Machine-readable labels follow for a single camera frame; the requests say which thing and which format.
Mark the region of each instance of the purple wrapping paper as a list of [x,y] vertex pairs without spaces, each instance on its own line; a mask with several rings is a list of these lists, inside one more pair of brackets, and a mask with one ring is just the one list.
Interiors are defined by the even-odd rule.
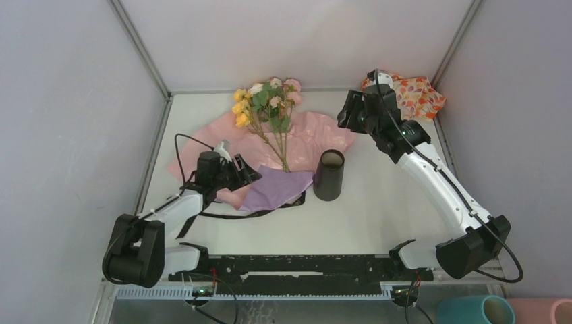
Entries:
[[313,172],[284,172],[263,165],[258,172],[262,179],[251,185],[241,211],[274,210],[308,189],[314,177]]

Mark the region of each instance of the pink rose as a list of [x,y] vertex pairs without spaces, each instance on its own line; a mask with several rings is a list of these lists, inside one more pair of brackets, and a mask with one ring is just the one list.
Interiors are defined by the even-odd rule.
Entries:
[[302,103],[302,96],[300,96],[299,92],[288,92],[286,99],[292,100],[297,106]]
[[298,82],[298,80],[296,79],[286,79],[286,81],[284,81],[284,84],[292,86],[294,90],[296,90],[296,92],[302,91],[302,86],[300,85],[300,82]]
[[272,99],[270,99],[270,106],[272,108],[276,108],[278,107],[278,104],[282,101],[282,98],[275,96]]

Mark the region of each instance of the white rose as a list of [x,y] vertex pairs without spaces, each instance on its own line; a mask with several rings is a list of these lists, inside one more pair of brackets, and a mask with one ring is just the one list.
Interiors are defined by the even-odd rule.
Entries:
[[280,80],[278,78],[271,78],[270,79],[270,86],[272,87],[272,89],[276,89],[279,86],[282,86],[282,80]]
[[251,96],[254,96],[260,91],[262,91],[262,83],[255,83],[254,85],[252,85],[252,88],[248,90],[248,93],[250,93]]

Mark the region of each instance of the black strap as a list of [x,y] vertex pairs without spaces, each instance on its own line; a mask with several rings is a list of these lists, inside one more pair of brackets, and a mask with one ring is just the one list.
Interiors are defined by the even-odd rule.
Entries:
[[[293,201],[291,203],[286,203],[286,204],[284,204],[278,208],[296,207],[296,206],[303,205],[305,202],[306,202],[306,191],[302,192],[302,194],[300,194],[300,197],[298,197],[298,199],[296,199],[295,201]],[[210,218],[217,218],[217,219],[238,220],[238,219],[248,219],[248,218],[256,218],[256,217],[265,216],[265,215],[268,215],[269,213],[271,213],[275,210],[276,209],[255,211],[254,213],[246,215],[246,216],[211,214],[211,213],[205,213],[204,211],[201,211],[199,213],[199,215],[205,216],[205,217],[210,217]],[[179,232],[179,235],[177,236],[177,238],[182,238],[185,235],[187,235],[187,232],[190,230],[191,226],[195,222],[196,216],[197,215],[187,219],[187,221],[185,222],[185,225],[183,225],[183,228]]]
[[[303,205],[305,203],[305,201],[306,201],[306,192],[304,191],[304,192],[302,192],[300,197],[298,197],[298,199],[296,199],[292,203],[286,203],[286,204],[284,204],[278,208],[289,208],[289,207],[300,206],[300,205]],[[246,215],[246,216],[211,214],[211,213],[205,213],[204,211],[200,212],[199,215],[205,216],[205,217],[211,217],[211,218],[218,218],[218,219],[247,219],[247,218],[256,218],[256,217],[268,215],[269,213],[271,213],[275,210],[276,209],[255,211],[254,213]]]

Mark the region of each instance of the white wall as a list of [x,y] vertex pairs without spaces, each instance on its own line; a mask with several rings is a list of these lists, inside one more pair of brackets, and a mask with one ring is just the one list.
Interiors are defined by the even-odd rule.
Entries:
[[571,12],[570,0],[485,1],[440,89],[465,185],[513,225],[516,296],[572,296]]
[[1,7],[0,323],[86,323],[163,99],[105,1]]
[[433,76],[470,0],[123,0],[171,90],[270,76],[355,88],[373,68]]

